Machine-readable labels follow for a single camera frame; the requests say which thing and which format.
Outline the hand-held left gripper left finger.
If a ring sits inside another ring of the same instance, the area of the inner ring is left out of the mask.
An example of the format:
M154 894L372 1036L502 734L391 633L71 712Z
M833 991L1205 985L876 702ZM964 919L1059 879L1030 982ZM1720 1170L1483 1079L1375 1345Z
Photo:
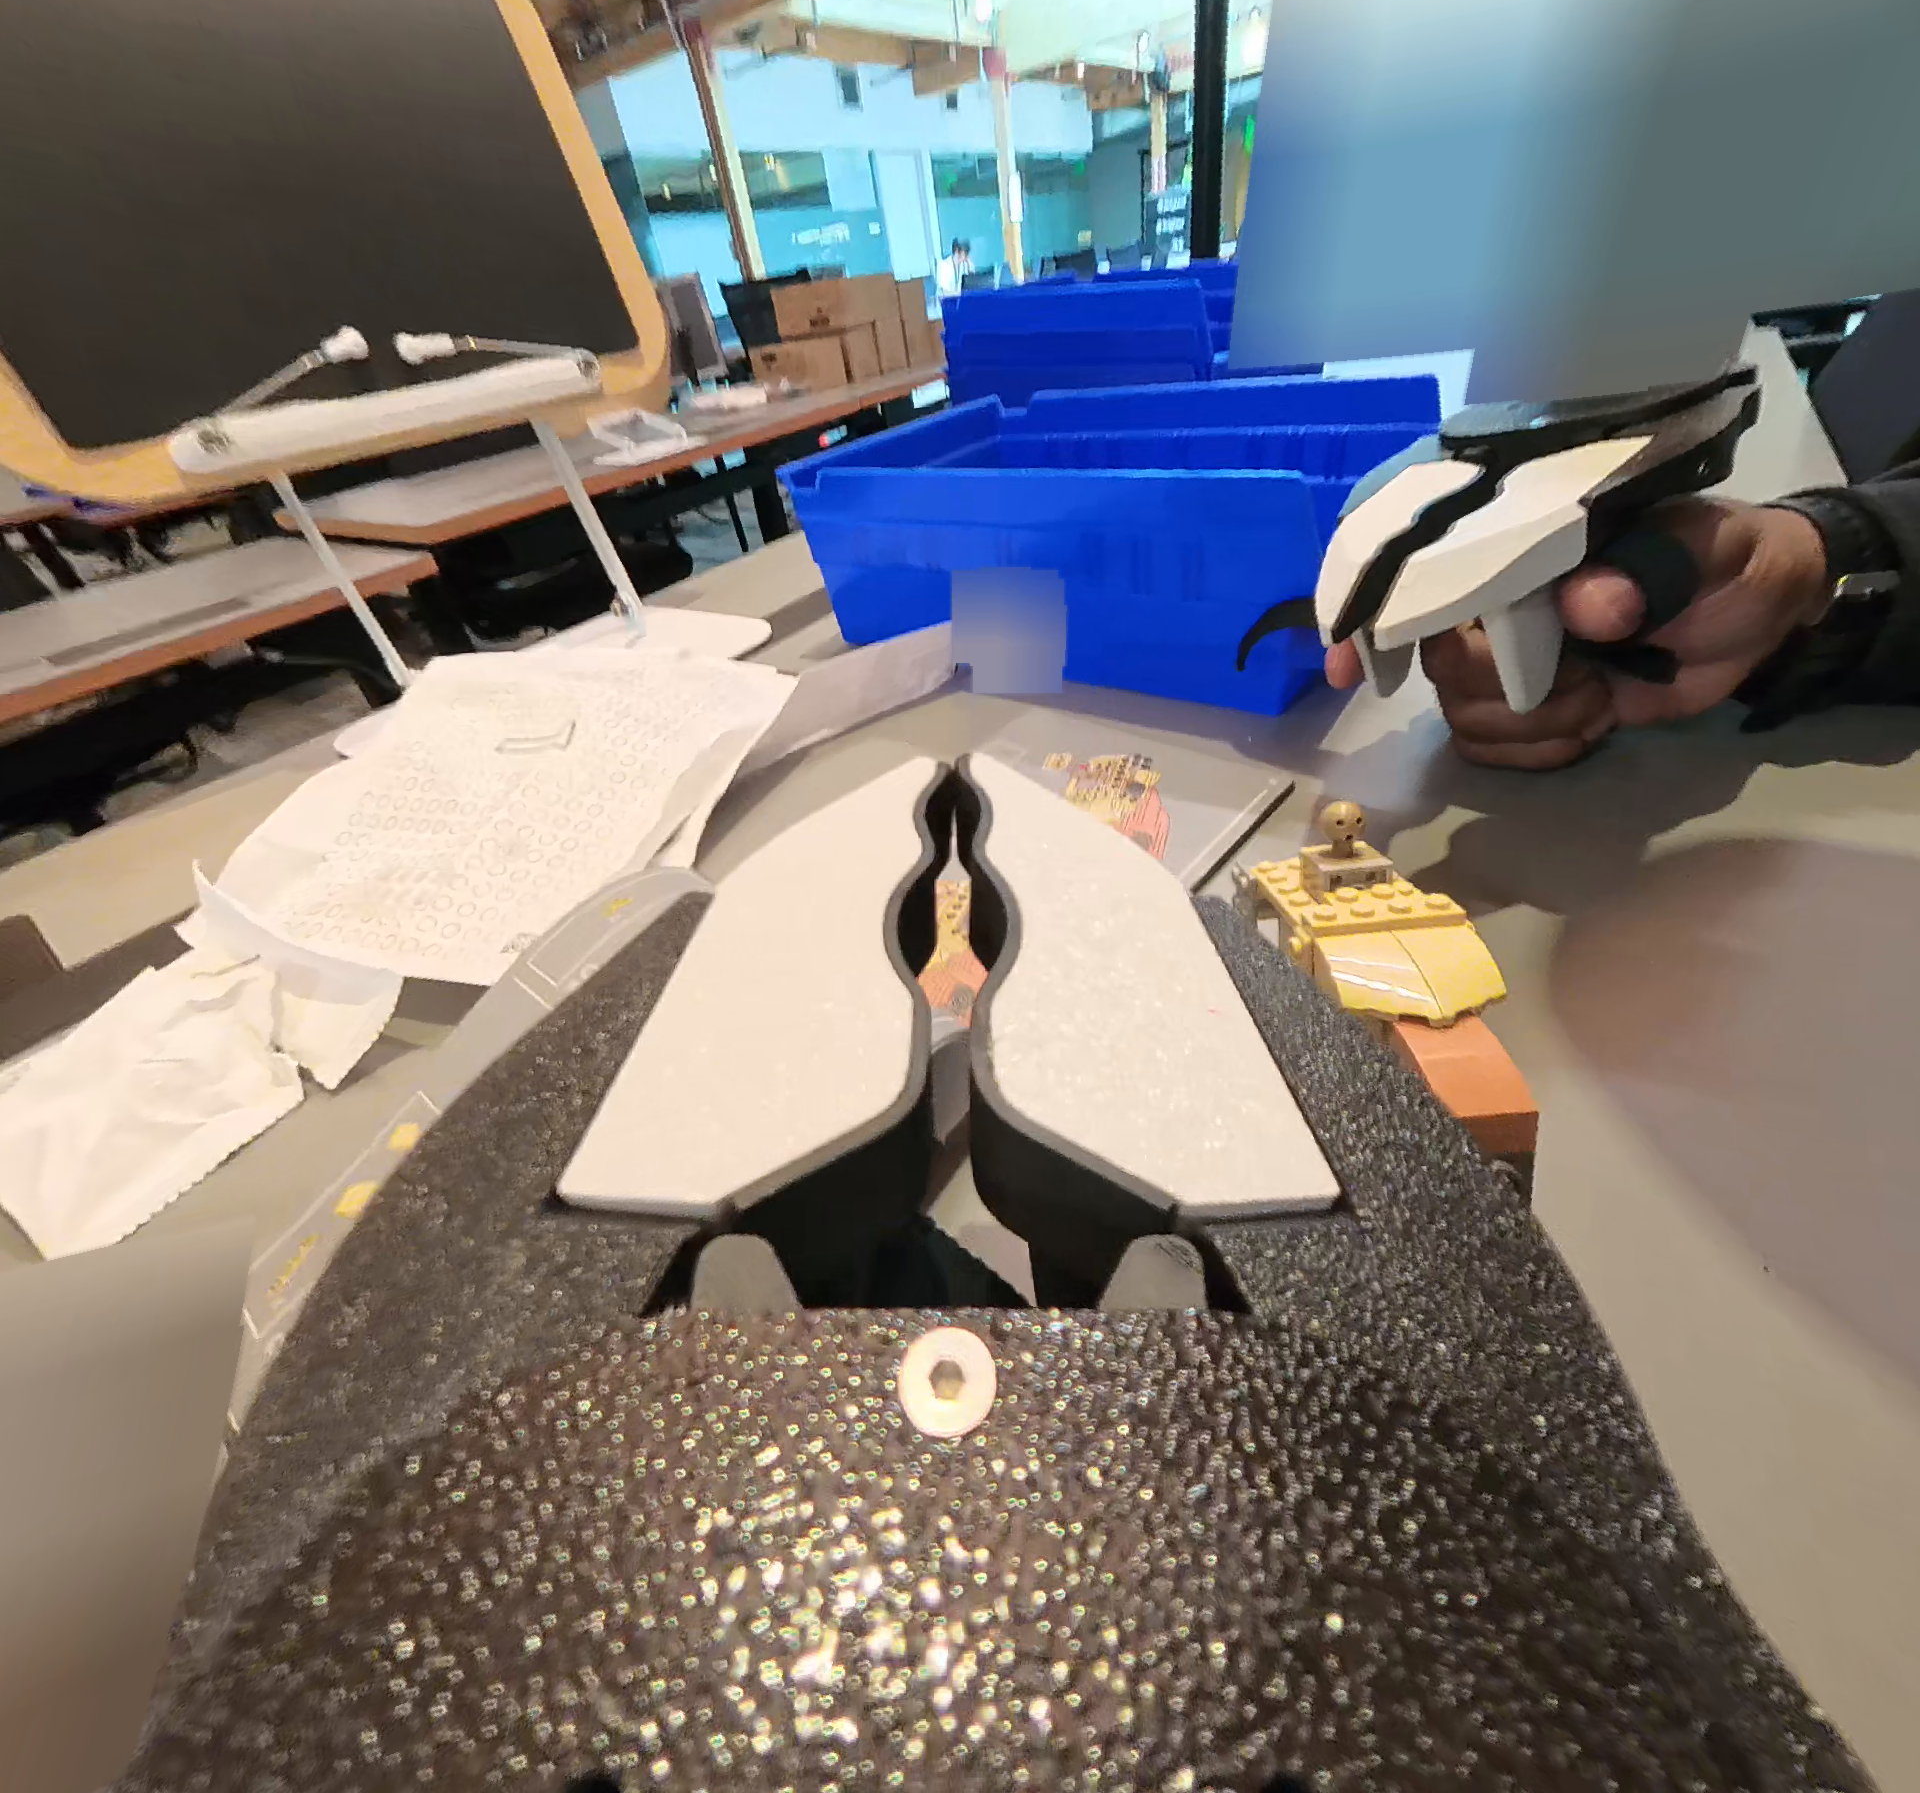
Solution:
M946 760L909 754L711 894L557 1195L734 1213L907 1121L930 1070Z

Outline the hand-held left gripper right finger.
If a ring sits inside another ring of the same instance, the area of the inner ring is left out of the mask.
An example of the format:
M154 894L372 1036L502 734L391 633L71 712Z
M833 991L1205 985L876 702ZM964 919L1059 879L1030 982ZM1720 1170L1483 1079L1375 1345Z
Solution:
M1332 1166L1177 875L995 754L964 779L995 1115L1188 1221L1332 1207Z

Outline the grey instruction booklet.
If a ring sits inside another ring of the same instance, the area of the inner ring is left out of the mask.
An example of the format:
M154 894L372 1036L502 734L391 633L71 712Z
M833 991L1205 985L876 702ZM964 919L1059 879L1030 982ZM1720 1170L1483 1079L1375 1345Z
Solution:
M1030 708L967 748L1021 770L1079 811L1153 852L1188 890L1201 885L1293 791L1293 775L1168 731L1113 726ZM226 1404L236 1436L274 1355L301 1318L315 1280L375 1191L420 1134L491 1060L611 964L687 894L711 891L696 866L630 867L529 940L488 991L409 982L387 1030L350 1079L314 1088L301 1107L236 1158L219 1216L250 1206L256 1249L242 1303L242 1345Z

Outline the tan and brown brick model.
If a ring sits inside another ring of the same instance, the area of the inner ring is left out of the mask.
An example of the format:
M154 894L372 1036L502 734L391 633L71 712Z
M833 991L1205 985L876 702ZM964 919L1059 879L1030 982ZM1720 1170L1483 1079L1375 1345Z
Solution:
M1369 840L1362 806L1337 797L1316 824L1293 857L1234 867L1234 905L1529 1195L1542 1113L1484 1016L1507 1000L1495 951L1453 894L1422 890Z

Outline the blue storage bin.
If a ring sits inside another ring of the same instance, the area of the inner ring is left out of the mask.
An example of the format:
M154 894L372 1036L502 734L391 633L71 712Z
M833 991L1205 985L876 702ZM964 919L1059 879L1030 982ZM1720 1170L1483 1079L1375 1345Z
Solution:
M1059 573L1064 676L1256 717L1325 673L1310 599L1350 488L1432 436L1432 370L1037 391L948 405L784 466L846 645L951 618L951 575Z
M1226 370L1237 265L1056 277L943 300L948 397L1024 408L1037 391L1208 381Z

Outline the person's right forearm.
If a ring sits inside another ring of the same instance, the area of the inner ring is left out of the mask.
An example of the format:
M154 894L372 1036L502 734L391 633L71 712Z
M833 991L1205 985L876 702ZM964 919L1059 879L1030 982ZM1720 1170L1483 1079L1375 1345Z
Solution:
M1918 703L1918 293L1882 296L1823 370L1814 402L1848 469L1842 487L1882 515L1903 557L1903 588L1878 612L1790 635L1739 687L1744 728L1764 731L1848 703Z

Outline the grey desk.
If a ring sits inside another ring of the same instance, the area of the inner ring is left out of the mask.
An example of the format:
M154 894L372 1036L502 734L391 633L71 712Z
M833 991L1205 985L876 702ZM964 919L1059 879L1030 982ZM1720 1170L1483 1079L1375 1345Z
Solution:
M742 787L353 1222L236 1436L250 1206L4 1236L4 1788L1915 1789L1918 717L1472 773L1183 736L1480 922L1533 1192L1191 891L1340 1195L1188 1221L976 1070L971 726ZM557 1182L713 890L946 760L930 1070L734 1213Z

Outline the person's right hand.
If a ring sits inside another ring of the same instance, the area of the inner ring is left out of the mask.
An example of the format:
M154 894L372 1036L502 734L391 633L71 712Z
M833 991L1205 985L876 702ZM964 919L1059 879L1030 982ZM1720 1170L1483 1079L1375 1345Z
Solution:
M1547 702L1517 712L1507 703L1480 627L1435 635L1422 642L1422 672L1463 760L1554 773L1580 763L1623 728L1697 718L1729 702L1791 633L1823 618L1830 584L1824 539L1800 509L1690 494L1660 505L1657 526L1693 554L1703 575L1693 602L1651 633L1676 655L1672 681L1627 681L1562 651Z

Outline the white circle-print paper bag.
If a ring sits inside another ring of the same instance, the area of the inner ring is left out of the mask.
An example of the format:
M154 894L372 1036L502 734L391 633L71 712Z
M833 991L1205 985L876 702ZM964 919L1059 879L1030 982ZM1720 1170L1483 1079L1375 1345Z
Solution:
M645 645L439 658L366 748L193 872L180 936L341 1012L387 1013L405 982L487 991L713 802L794 688Z

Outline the black pole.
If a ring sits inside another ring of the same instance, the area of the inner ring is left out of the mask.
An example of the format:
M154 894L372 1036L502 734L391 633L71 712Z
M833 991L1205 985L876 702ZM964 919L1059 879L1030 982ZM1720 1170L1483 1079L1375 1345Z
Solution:
M1191 86L1191 259L1217 259L1222 247L1226 142L1228 142L1228 42L1231 0L1192 0Z

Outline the stack of cardboard boxes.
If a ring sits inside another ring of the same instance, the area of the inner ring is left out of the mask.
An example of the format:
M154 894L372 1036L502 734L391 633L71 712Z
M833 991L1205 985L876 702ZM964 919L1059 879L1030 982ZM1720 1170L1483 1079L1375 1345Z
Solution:
M734 303L754 381L828 391L948 368L921 277L781 277Z

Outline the torn white paper bag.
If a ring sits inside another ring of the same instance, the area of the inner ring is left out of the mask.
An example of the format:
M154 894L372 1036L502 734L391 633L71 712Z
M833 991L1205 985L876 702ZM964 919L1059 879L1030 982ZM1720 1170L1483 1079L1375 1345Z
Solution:
M301 1097L265 964L144 970L4 1078L4 1213L43 1260L116 1243Z

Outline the long background table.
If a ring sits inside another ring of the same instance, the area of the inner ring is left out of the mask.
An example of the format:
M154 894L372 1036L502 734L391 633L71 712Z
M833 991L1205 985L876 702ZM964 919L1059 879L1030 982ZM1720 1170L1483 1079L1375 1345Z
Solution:
M758 412L728 414L711 438L672 445L637 463L608 456L590 436L572 436L567 450L590 494L676 479L706 463L758 456L781 441L816 441L861 412L876 412L915 391L946 384L943 368L912 368L866 384L779 397ZM533 512L564 509L567 493L539 445L459 466L442 466L403 479L375 479L345 493L307 493L301 505L330 539L430 549L482 530L517 526Z
M4 723L344 609L299 538L256 539L4 612Z

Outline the black computer monitor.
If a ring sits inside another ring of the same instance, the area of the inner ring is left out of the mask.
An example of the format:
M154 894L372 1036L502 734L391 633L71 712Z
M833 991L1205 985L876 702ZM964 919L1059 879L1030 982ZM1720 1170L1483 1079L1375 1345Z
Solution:
M655 299L669 332L669 365L675 381L684 387L724 381L728 351L702 275L658 277Z

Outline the black wood-rimmed panel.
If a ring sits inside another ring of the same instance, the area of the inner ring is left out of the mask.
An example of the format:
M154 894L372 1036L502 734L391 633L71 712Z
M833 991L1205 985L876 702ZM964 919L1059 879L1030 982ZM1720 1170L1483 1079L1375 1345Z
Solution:
M4 0L4 469L162 505L168 438L353 324L284 399L459 379L397 332L582 345L664 402L664 320L532 0Z

